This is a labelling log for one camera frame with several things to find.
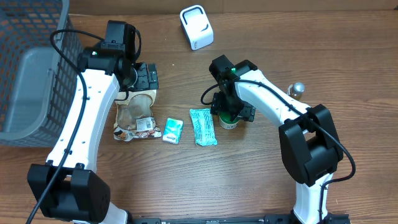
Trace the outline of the green lid seasoning jar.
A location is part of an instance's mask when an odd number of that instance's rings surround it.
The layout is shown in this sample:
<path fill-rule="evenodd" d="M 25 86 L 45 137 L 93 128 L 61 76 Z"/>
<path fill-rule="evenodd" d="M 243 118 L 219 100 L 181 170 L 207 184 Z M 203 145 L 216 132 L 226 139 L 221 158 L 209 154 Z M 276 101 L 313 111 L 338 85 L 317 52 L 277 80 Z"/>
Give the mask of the green lid seasoning jar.
<path fill-rule="evenodd" d="M 219 124 L 224 129 L 234 129 L 238 125 L 238 122 L 238 119 L 231 121 L 231 115 L 229 113 L 220 113 L 219 115 Z"/>

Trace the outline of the teal tissue pack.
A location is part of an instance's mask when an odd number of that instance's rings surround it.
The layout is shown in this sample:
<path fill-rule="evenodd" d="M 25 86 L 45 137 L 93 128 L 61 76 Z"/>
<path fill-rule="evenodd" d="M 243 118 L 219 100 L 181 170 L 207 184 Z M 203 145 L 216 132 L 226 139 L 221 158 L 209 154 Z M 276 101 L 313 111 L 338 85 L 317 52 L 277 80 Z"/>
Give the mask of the teal tissue pack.
<path fill-rule="evenodd" d="M 214 122 L 209 108 L 191 109 L 195 144 L 200 146 L 216 146 L 218 141 L 215 136 Z"/>

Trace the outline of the brown white snack bag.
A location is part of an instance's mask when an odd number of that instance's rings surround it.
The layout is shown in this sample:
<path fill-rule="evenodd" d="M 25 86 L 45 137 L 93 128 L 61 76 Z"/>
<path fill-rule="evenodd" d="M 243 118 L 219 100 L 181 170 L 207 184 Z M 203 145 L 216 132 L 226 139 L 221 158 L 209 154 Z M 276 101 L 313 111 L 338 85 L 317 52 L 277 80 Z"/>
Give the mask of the brown white snack bag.
<path fill-rule="evenodd" d="M 119 92 L 113 136 L 115 140 L 129 142 L 135 139 L 160 138 L 162 132 L 151 110 L 157 90 Z"/>

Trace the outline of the teal white tissue packet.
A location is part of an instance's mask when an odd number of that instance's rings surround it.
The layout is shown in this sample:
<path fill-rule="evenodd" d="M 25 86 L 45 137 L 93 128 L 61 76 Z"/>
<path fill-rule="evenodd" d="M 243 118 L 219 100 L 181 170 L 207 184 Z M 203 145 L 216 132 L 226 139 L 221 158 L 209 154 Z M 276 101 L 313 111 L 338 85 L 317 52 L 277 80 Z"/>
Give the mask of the teal white tissue packet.
<path fill-rule="evenodd" d="M 172 144 L 178 144 L 183 131 L 183 121 L 179 119 L 167 118 L 162 140 Z"/>

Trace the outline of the yellow dish soap bottle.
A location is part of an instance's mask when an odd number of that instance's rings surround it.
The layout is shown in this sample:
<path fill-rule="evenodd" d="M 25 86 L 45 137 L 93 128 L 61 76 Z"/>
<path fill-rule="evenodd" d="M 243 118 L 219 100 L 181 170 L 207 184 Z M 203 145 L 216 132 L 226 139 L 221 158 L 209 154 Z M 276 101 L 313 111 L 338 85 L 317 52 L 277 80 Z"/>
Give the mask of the yellow dish soap bottle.
<path fill-rule="evenodd" d="M 305 85 L 302 82 L 296 82 L 288 87 L 287 94 L 295 100 L 300 100 L 304 91 Z"/>

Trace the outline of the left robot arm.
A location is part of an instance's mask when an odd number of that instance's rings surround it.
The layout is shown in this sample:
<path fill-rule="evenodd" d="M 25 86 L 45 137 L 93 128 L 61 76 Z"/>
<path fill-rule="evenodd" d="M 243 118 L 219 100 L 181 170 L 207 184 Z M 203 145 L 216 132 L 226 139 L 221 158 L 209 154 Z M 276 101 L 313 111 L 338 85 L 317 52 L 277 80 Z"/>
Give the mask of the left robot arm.
<path fill-rule="evenodd" d="M 35 212 L 73 223 L 132 223 L 111 202 L 109 185 L 96 173 L 97 155 L 113 102 L 135 96 L 155 100 L 156 66 L 138 62 L 141 35 L 123 21 L 109 21 L 106 35 L 85 48 L 72 69 L 77 84 L 66 122 L 45 164 L 32 164 L 27 181 Z"/>

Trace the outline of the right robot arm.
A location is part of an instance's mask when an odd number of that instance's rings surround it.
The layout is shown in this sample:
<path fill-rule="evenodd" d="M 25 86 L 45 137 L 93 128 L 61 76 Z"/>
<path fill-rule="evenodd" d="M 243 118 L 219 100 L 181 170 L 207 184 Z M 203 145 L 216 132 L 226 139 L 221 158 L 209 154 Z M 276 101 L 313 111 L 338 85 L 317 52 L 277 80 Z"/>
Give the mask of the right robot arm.
<path fill-rule="evenodd" d="M 220 89 L 211 103 L 212 114 L 251 122 L 260 111 L 279 130 L 282 162 L 296 182 L 296 200 L 289 214 L 268 214 L 263 222 L 349 223 L 348 215 L 326 209 L 326 185 L 343 158 L 329 110 L 287 95 L 248 60 L 234 65 L 222 55 L 212 61 L 209 71 Z"/>

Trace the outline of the white barcode scanner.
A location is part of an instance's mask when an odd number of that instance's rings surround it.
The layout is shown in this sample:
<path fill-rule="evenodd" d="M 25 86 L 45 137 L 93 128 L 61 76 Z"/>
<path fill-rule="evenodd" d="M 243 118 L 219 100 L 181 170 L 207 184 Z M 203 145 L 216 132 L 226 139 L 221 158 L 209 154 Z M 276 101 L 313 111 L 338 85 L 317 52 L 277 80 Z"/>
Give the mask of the white barcode scanner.
<path fill-rule="evenodd" d="M 192 50 L 198 50 L 213 43 L 214 32 L 201 5 L 196 4 L 181 10 L 179 18 Z"/>

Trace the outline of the grey plastic shopping basket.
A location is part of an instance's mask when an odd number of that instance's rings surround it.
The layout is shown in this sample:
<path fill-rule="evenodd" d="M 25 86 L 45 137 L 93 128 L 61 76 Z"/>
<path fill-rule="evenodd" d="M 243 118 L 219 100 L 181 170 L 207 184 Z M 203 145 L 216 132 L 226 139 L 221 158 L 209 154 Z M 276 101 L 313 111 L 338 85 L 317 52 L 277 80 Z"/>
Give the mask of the grey plastic shopping basket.
<path fill-rule="evenodd" d="M 83 50 L 70 32 L 69 0 L 1 1 L 1 145 L 52 147 L 70 110 L 77 74 L 54 50 L 76 62 Z"/>

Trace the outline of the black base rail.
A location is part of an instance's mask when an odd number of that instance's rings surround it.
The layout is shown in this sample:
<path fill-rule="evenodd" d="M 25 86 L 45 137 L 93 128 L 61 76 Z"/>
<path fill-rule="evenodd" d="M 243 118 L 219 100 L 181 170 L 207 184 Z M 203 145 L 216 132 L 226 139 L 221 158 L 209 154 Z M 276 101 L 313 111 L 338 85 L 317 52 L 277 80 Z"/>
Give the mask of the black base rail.
<path fill-rule="evenodd" d="M 189 218 L 162 220 L 160 218 L 131 218 L 131 224 L 294 224 L 300 223 L 293 213 L 287 215 L 265 215 L 264 217 L 236 218 Z"/>

